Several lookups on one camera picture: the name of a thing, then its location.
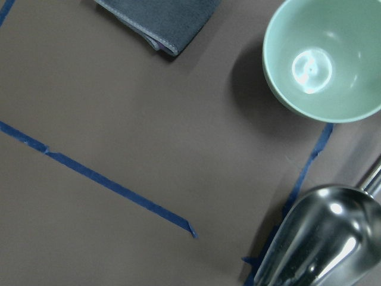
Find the light green bowl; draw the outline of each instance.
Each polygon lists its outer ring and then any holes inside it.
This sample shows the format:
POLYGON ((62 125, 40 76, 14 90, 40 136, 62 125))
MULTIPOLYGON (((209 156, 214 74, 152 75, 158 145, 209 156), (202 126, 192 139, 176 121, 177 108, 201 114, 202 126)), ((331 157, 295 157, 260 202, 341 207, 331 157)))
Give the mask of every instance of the light green bowl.
POLYGON ((381 0, 287 0, 263 43, 269 87, 290 110, 353 122, 381 109, 381 0))

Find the gray cloth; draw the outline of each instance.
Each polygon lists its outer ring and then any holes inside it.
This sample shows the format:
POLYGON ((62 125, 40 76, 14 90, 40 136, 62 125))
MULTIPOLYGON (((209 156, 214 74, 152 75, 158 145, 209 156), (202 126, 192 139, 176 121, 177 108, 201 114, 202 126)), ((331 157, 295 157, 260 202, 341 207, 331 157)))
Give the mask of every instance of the gray cloth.
POLYGON ((178 55, 221 0, 95 0, 156 50, 178 55))

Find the gray surface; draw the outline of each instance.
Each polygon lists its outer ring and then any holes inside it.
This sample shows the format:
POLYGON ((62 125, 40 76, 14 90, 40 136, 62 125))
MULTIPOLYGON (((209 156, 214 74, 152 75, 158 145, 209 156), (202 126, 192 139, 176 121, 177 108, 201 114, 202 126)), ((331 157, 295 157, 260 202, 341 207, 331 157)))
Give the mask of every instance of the gray surface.
MULTIPOLYGON (((187 218, 186 231, 0 133, 0 285, 242 285, 324 124, 261 71, 281 1, 223 1, 175 60, 91 1, 16 1, 1 120, 187 218)), ((381 114, 338 125, 303 189, 355 184, 381 114)), ((359 285, 378 285, 378 267, 359 285)))

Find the blue painter's tape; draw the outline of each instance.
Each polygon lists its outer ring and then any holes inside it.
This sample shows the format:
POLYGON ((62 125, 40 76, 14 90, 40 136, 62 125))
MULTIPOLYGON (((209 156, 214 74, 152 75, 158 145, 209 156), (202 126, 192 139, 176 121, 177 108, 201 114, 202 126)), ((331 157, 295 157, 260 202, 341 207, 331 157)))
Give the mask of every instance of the blue painter's tape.
MULTIPOLYGON (((304 165, 301 173, 299 174, 299 178, 296 180, 296 183, 285 203, 282 209, 282 216, 283 218, 286 217, 288 212, 290 211, 292 205, 298 198, 298 195, 300 193, 302 184, 304 182, 304 179, 308 173, 308 170, 310 169, 313 161, 316 159, 316 157, 324 150, 325 146, 328 143, 328 140, 332 134, 333 128, 335 125, 333 123, 328 123, 325 125, 323 131, 321 132, 321 135, 319 139, 317 140, 315 147, 313 148, 306 164, 304 165)), ((262 264, 262 261, 267 253, 268 248, 271 245, 271 242, 274 240, 274 237, 276 233, 278 232, 279 225, 275 225, 273 229, 271 230, 270 234, 268 235, 268 238, 266 240, 266 243, 264 247, 261 250, 261 253, 258 257, 244 257, 242 260, 252 266, 250 274, 248 275, 245 283, 243 286, 254 286, 254 276, 257 273, 259 267, 262 264)))
POLYGON ((125 198, 128 198, 129 200, 148 209, 149 211, 167 219, 168 221, 185 229, 186 231, 189 231, 194 238, 198 237, 192 225, 186 219, 178 216, 177 214, 172 213, 171 211, 155 204, 154 202, 142 197, 141 195, 119 185, 118 183, 113 182, 112 180, 106 178, 105 176, 95 172, 94 170, 78 163, 77 161, 74 161, 73 159, 61 153, 50 152, 49 147, 47 145, 41 143, 38 140, 33 139, 32 137, 25 135, 19 130, 1 121, 0 121, 0 130, 3 131, 3 133, 6 133, 7 135, 12 136, 13 138, 19 140, 20 142, 25 143, 29 147, 47 155, 48 157, 54 159, 55 161, 69 167, 70 169, 76 171, 77 173, 80 173, 81 175, 124 196, 125 198))
POLYGON ((11 11, 11 8, 14 4, 14 1, 15 0, 5 0, 4 5, 1 7, 1 9, 0 9, 0 27, 3 24, 8 13, 11 11))

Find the dark blue towel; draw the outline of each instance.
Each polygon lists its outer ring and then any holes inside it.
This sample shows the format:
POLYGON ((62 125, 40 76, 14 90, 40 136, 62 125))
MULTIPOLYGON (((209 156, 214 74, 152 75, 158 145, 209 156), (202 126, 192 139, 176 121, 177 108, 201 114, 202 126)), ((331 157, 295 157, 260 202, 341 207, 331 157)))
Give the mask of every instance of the dark blue towel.
POLYGON ((178 55, 221 0, 95 0, 156 50, 178 55))

